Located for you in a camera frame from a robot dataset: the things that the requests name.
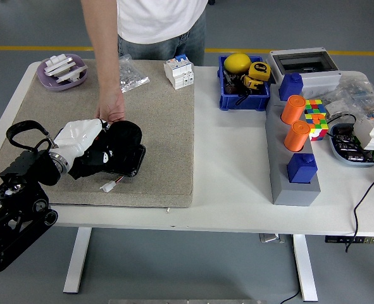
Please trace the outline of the person's right hand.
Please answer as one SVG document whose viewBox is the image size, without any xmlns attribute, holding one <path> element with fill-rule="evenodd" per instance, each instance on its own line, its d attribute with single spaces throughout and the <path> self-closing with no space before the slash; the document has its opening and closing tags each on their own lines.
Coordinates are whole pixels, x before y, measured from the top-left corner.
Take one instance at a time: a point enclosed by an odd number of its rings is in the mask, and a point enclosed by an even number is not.
<svg viewBox="0 0 374 304">
<path fill-rule="evenodd" d="M 125 119 L 125 100 L 121 89 L 101 89 L 95 118 L 109 124 Z"/>
</svg>

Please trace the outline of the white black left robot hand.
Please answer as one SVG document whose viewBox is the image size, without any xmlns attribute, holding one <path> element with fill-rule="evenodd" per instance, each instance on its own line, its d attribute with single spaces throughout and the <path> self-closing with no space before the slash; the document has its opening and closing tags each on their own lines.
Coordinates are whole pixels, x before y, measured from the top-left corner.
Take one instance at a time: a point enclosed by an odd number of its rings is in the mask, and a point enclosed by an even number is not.
<svg viewBox="0 0 374 304">
<path fill-rule="evenodd" d="M 98 118 L 68 122 L 54 139 L 49 155 L 61 175 L 74 179 L 103 170 L 113 157 L 106 139 L 109 123 Z"/>
</svg>

